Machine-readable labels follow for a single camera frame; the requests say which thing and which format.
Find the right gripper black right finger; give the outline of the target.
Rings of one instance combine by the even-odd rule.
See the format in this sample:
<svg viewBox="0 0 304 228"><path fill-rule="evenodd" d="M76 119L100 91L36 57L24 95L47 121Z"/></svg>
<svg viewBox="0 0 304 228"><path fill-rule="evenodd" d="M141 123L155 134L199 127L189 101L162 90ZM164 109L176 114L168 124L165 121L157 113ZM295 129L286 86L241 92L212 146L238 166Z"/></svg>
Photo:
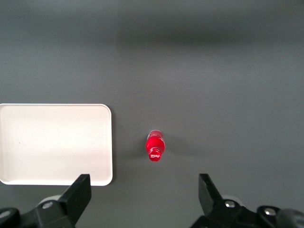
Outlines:
<svg viewBox="0 0 304 228"><path fill-rule="evenodd" d="M199 175L199 202L203 215L192 228L277 228L279 208L260 206L255 212L221 196L208 174Z"/></svg>

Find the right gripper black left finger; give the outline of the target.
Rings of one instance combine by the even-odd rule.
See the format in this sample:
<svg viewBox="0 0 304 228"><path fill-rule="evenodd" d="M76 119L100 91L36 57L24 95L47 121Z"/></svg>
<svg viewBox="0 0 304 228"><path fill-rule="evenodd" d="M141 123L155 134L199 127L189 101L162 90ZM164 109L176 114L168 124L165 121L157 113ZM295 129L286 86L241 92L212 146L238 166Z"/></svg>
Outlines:
<svg viewBox="0 0 304 228"><path fill-rule="evenodd" d="M91 200L89 174L81 174L62 194L43 199L21 214L17 208L0 210L2 228L74 228Z"/></svg>

